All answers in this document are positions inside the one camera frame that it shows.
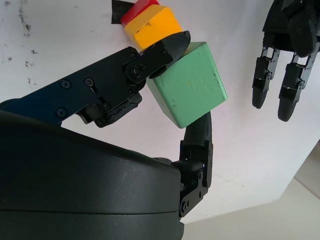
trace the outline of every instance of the second robotic hand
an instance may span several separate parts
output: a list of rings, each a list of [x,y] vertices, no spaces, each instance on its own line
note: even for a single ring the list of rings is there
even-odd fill
[[[291,63],[286,66],[279,94],[278,118],[280,120],[287,122],[291,118],[299,102],[301,91],[307,85],[319,49],[320,42],[317,42],[314,53],[308,57],[305,65],[298,64],[299,56],[295,52]]]

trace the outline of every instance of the black robotic finger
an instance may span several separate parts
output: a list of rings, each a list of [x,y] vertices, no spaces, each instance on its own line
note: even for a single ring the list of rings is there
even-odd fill
[[[287,122],[291,118],[301,92],[307,85],[319,48],[320,42],[316,44],[315,52],[308,57],[305,65],[298,64],[299,56],[295,52],[292,62],[286,66],[279,94],[278,118],[280,120]]]
[[[278,109],[278,118],[281,121],[288,122],[291,118],[297,103],[292,103],[289,99],[281,99]]]
[[[274,49],[272,57],[267,57],[268,47],[264,46],[261,57],[256,60],[252,85],[252,105],[260,109],[265,102],[270,80],[274,78],[280,50]]]

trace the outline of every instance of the dark stain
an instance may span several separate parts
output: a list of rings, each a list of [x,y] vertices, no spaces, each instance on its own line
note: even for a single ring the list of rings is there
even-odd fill
[[[28,61],[25,61],[25,67],[26,67],[26,68],[33,67],[33,66],[34,66],[33,63],[28,62]]]
[[[21,20],[21,23],[24,25],[25,24],[25,16],[24,16],[24,11],[23,11],[22,7],[20,7],[20,9],[19,9],[19,18]]]
[[[26,30],[26,32],[23,34],[23,36],[30,37],[31,26],[25,22],[26,17],[24,15],[24,10],[23,10],[22,6],[20,6],[20,8],[19,8],[19,18],[20,18],[20,21],[21,21],[23,27]]]
[[[28,32],[30,32],[31,26],[30,26],[29,24],[26,24],[26,25],[24,25],[24,26],[25,26],[25,29],[26,29]]]

